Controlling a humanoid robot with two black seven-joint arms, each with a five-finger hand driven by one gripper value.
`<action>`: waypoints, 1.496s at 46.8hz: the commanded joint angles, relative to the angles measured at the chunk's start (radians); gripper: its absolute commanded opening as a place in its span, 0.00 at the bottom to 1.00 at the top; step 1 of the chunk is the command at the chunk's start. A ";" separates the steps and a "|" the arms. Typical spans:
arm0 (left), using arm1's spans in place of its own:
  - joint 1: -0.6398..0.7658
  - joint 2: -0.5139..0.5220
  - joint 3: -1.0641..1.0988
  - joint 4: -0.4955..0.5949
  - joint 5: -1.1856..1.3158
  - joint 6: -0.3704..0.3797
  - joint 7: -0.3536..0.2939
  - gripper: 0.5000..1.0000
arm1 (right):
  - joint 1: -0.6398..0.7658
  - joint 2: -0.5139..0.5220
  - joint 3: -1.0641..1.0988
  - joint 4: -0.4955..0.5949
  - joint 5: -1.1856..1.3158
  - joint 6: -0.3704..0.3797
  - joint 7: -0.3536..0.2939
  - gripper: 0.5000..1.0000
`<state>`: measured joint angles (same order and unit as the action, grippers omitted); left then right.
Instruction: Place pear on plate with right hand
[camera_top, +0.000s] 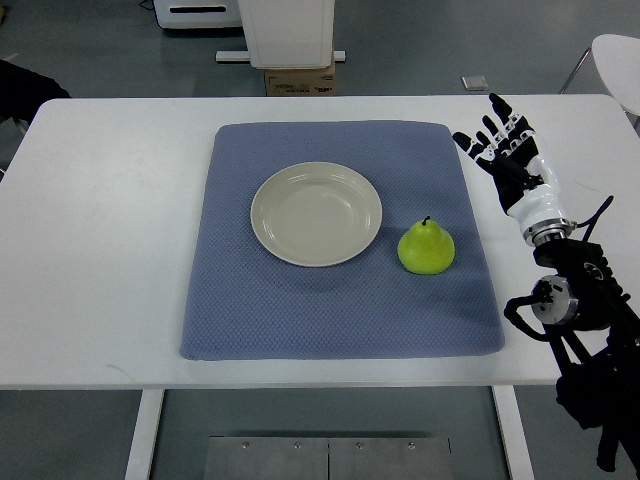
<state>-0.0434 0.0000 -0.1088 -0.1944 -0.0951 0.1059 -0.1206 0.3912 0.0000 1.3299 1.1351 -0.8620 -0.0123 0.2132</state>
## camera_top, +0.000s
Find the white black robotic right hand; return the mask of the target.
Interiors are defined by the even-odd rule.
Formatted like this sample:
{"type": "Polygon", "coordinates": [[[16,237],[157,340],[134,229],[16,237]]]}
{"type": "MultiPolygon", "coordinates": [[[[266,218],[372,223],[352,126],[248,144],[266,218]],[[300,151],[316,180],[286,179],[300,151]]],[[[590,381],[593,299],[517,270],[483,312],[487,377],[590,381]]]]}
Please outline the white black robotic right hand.
{"type": "Polygon", "coordinates": [[[575,223],[561,204],[546,145],[506,100],[491,93],[489,101],[495,116],[482,117],[485,129],[475,137],[456,132],[454,142],[493,178],[502,210],[518,222],[528,245],[569,237],[575,223]]]}

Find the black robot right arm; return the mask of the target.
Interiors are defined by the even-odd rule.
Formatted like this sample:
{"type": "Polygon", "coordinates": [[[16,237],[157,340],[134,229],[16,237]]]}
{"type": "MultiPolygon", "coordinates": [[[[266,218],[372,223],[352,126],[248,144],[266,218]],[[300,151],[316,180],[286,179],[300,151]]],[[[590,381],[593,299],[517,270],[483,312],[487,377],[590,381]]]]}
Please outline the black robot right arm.
{"type": "Polygon", "coordinates": [[[601,430],[596,463],[605,472],[615,470],[619,450],[639,464],[639,317],[590,240],[612,201],[580,223],[579,240],[569,236],[577,226],[563,219],[526,230],[535,262],[555,272],[504,310],[512,325],[550,345],[561,373],[556,400],[581,428],[601,430]]]}

